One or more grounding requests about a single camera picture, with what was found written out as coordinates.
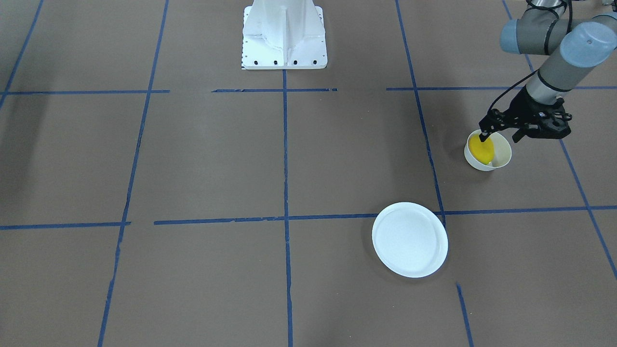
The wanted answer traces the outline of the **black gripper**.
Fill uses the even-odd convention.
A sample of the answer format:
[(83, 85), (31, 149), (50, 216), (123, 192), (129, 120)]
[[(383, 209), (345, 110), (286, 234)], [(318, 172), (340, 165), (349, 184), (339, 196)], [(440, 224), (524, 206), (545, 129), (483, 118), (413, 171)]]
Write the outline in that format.
[(512, 135), (512, 140), (516, 144), (527, 136), (529, 125), (538, 125), (539, 114), (545, 111), (546, 105), (536, 101), (525, 86), (512, 99), (505, 111), (487, 111), (487, 114), (479, 121), (481, 131), (479, 134), (480, 142), (484, 143), (492, 134), (511, 127), (517, 128), (516, 132)]

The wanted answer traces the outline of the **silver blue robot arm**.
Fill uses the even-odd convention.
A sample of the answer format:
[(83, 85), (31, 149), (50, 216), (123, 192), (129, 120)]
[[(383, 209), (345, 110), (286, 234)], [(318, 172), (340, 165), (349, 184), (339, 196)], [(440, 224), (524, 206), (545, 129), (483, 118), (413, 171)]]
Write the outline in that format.
[(508, 21), (500, 46), (508, 53), (544, 55), (546, 61), (520, 81), (522, 90), (500, 111), (491, 105), (480, 120), (482, 142), (509, 128), (514, 142), (524, 137), (561, 140), (571, 133), (564, 97), (602, 64), (617, 44), (614, 11), (593, 18), (563, 18), (568, 0), (529, 0), (520, 18)]

